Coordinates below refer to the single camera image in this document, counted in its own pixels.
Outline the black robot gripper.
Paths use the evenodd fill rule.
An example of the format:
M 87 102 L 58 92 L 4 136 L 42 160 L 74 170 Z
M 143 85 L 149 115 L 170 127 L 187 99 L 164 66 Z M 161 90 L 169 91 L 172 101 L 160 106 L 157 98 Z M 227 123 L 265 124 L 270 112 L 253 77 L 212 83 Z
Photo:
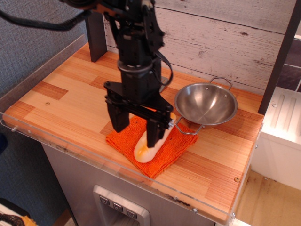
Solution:
M 160 94 L 161 60 L 130 66 L 118 60 L 121 82 L 107 81 L 106 103 L 112 126 L 121 132 L 129 125 L 129 114 L 147 120 L 147 146 L 152 148 L 169 129 L 173 110 Z

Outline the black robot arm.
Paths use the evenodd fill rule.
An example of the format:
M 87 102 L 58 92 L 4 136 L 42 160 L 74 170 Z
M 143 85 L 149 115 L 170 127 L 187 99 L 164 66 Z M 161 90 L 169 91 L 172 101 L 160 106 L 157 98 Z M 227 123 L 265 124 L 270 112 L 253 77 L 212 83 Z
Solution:
M 152 0 L 69 0 L 67 4 L 103 14 L 109 21 L 116 47 L 121 82 L 108 81 L 106 103 L 116 132 L 129 125 L 129 115 L 147 121 L 147 146 L 154 147 L 171 123 L 173 107 L 161 96 L 171 80 L 161 77 L 167 59 L 159 49 L 164 46 L 155 2 Z

